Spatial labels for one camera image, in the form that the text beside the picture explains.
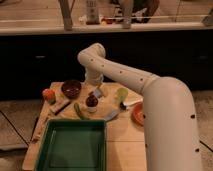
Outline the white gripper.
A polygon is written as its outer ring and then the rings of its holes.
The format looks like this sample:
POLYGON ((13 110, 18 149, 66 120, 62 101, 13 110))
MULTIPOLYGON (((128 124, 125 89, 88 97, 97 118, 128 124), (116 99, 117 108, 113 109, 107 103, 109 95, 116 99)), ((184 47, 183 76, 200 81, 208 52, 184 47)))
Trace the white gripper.
MULTIPOLYGON (((95 70, 92 69, 85 69, 85 81, 93 86, 99 86, 102 84, 104 79, 104 76, 99 73, 96 72, 95 70)), ((100 87, 97 87, 94 91, 93 91, 93 95, 96 98, 101 98, 103 96, 103 91, 100 87)))

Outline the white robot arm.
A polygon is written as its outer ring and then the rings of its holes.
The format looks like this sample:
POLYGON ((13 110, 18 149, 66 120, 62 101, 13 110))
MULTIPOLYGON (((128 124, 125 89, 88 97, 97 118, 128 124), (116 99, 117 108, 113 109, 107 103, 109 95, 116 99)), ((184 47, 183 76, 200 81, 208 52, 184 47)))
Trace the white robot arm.
POLYGON ((88 83, 108 77, 143 97, 147 171, 203 171, 196 109, 187 85, 105 55, 103 45, 94 43, 78 53, 78 61, 88 83))

